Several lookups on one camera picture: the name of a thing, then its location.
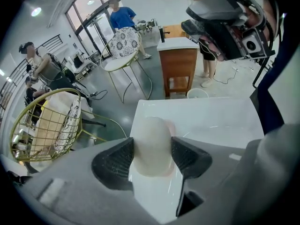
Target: shorts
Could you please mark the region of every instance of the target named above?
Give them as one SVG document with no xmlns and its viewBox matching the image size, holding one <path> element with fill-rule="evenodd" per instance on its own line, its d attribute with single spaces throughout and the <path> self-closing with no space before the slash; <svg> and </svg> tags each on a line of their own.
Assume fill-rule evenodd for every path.
<svg viewBox="0 0 300 225">
<path fill-rule="evenodd" d="M 214 61 L 216 59 L 215 56 L 212 55 L 205 46 L 203 46 L 201 43 L 199 44 L 200 44 L 200 52 L 203 54 L 203 59 L 208 61 Z"/>
</svg>

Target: blue t-shirt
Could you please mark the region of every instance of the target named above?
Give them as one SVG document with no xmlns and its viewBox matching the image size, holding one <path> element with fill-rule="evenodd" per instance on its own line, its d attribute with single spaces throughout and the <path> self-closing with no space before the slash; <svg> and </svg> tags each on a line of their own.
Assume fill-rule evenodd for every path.
<svg viewBox="0 0 300 225">
<path fill-rule="evenodd" d="M 136 14 L 128 7 L 120 7 L 117 12 L 112 12 L 111 23 L 114 28 L 121 29 L 125 27 L 132 27 L 135 23 L 132 21 L 132 17 Z"/>
</svg>

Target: bucket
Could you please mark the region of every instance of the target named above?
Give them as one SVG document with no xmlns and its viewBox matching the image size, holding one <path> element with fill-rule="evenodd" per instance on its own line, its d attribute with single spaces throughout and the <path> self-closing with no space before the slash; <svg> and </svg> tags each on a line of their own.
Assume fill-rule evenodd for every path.
<svg viewBox="0 0 300 225">
<path fill-rule="evenodd" d="M 206 91 L 200 88 L 193 88 L 187 92 L 188 98 L 209 98 Z"/>
</svg>

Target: blue sleeve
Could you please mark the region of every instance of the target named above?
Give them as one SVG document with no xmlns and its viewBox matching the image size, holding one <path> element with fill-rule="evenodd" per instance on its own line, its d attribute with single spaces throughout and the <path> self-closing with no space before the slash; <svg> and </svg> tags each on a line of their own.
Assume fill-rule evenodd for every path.
<svg viewBox="0 0 300 225">
<path fill-rule="evenodd" d="M 112 16 L 111 16 L 110 20 L 111 20 L 113 28 L 118 28 L 118 25 L 117 25 L 117 23 L 115 22 L 115 20 Z"/>
<path fill-rule="evenodd" d="M 127 8 L 127 11 L 128 11 L 128 14 L 129 14 L 129 16 L 130 16 L 130 17 L 134 17 L 134 16 L 136 16 L 135 12 L 134 12 L 134 11 L 132 11 L 132 9 L 131 9 L 131 8 Z"/>
</svg>

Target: railing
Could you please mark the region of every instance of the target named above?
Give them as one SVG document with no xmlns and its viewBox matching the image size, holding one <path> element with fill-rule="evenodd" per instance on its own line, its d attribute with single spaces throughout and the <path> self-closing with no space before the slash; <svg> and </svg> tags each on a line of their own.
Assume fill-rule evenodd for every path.
<svg viewBox="0 0 300 225">
<path fill-rule="evenodd" d="M 47 49 L 48 52 L 53 51 L 63 42 L 60 38 L 60 34 L 56 35 L 55 37 L 49 39 L 48 41 L 44 42 L 41 46 Z M 13 70 L 10 76 L 7 77 L 6 82 L 4 83 L 1 91 L 0 91 L 0 127 L 2 124 L 2 118 L 4 116 L 5 110 L 7 108 L 8 102 L 13 95 L 15 89 L 23 80 L 23 78 L 27 75 L 26 66 L 28 61 L 24 59 L 19 65 Z"/>
</svg>

